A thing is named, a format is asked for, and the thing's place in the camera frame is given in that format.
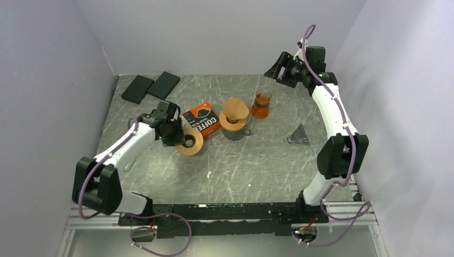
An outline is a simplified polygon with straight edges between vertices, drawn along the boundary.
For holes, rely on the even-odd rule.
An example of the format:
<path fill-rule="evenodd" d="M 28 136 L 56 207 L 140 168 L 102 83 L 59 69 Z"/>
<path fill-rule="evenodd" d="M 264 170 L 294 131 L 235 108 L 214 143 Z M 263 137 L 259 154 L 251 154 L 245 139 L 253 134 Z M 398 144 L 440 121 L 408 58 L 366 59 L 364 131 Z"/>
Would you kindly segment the brown paper coffee filter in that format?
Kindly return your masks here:
<path fill-rule="evenodd" d="M 237 123 L 248 117 L 249 108 L 241 98 L 230 97 L 222 104 L 222 113 L 228 122 Z"/>

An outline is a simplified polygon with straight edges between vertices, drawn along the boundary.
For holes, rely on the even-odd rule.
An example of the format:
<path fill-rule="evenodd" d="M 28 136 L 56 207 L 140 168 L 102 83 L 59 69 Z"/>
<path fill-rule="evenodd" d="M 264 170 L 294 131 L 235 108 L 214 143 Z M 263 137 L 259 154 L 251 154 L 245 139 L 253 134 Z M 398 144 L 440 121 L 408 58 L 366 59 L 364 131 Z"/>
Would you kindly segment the grey glass pitcher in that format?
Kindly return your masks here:
<path fill-rule="evenodd" d="M 242 139 L 243 137 L 250 136 L 251 135 L 251 130 L 249 129 L 248 126 L 244 126 L 240 130 L 237 131 L 229 131 L 225 128 L 222 128 L 222 134 L 231 141 L 238 141 Z"/>

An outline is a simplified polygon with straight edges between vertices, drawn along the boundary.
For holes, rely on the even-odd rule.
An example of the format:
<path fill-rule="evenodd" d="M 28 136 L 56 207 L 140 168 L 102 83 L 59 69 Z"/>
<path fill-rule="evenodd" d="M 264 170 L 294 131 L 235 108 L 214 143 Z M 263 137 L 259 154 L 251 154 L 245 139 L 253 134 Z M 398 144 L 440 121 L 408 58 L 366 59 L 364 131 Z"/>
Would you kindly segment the wooden dripper ring holder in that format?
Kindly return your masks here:
<path fill-rule="evenodd" d="M 240 131 L 246 126 L 247 118 L 232 120 L 227 117 L 224 112 L 221 112 L 219 115 L 220 125 L 223 129 L 227 131 Z"/>

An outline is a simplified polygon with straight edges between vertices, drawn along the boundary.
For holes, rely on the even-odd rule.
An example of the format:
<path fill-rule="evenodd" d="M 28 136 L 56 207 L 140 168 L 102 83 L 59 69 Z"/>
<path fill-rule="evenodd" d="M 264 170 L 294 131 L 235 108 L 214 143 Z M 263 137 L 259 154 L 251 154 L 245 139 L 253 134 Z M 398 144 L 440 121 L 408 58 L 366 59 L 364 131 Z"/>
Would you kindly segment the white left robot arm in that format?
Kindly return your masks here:
<path fill-rule="evenodd" d="M 72 200 L 83 220 L 99 214 L 125 213 L 141 225 L 153 220 L 151 198 L 122 189 L 120 175 L 136 157 L 157 140 L 163 146 L 184 143 L 181 108 L 173 102 L 159 101 L 151 113 L 128 119 L 127 132 L 95 157 L 82 157 L 76 164 Z"/>

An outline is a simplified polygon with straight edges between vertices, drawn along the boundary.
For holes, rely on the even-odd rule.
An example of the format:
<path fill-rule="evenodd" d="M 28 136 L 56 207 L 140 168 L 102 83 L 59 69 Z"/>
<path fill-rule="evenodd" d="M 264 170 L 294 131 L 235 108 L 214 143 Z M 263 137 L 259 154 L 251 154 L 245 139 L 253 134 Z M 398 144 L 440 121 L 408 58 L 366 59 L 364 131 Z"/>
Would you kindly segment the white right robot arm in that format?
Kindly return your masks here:
<path fill-rule="evenodd" d="M 302 191 L 303 203 L 295 207 L 296 218 L 308 222 L 318 206 L 335 187 L 345 187 L 359 171 L 369 145 L 349 119 L 342 103 L 338 80 L 326 71 L 326 50 L 313 46 L 292 55 L 282 52 L 264 76 L 294 88 L 298 83 L 315 101 L 327 132 L 327 141 L 317 155 L 317 174 Z"/>

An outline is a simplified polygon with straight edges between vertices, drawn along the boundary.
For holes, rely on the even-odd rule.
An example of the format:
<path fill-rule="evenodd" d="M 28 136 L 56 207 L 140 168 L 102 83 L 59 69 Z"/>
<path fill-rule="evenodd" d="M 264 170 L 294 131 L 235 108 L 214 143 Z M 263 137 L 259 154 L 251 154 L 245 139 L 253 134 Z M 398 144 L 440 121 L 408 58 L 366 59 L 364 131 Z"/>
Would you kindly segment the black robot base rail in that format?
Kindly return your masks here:
<path fill-rule="evenodd" d="M 141 218 L 121 214 L 120 226 L 156 225 L 157 237 L 273 234 L 288 236 L 309 223 L 328 223 L 320 207 L 296 202 L 155 204 Z"/>

